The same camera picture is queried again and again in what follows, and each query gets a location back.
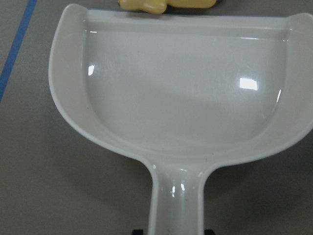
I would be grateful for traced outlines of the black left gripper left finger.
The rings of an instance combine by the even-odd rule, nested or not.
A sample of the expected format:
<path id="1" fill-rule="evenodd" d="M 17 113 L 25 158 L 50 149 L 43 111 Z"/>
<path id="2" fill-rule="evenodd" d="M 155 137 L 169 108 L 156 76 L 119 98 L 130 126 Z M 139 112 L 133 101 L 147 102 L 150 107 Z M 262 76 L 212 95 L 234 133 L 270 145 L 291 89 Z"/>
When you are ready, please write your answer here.
<path id="1" fill-rule="evenodd" d="M 144 235 L 143 229 L 135 229 L 132 231 L 132 235 Z"/>

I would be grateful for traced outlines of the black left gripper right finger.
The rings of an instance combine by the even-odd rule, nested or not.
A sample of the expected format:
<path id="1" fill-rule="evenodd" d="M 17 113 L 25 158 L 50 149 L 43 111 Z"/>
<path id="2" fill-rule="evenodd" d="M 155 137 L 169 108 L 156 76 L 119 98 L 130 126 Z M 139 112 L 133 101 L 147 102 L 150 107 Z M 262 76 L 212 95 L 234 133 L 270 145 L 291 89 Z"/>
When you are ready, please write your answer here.
<path id="1" fill-rule="evenodd" d="M 212 229 L 205 229 L 204 235 L 215 235 L 215 232 Z"/>

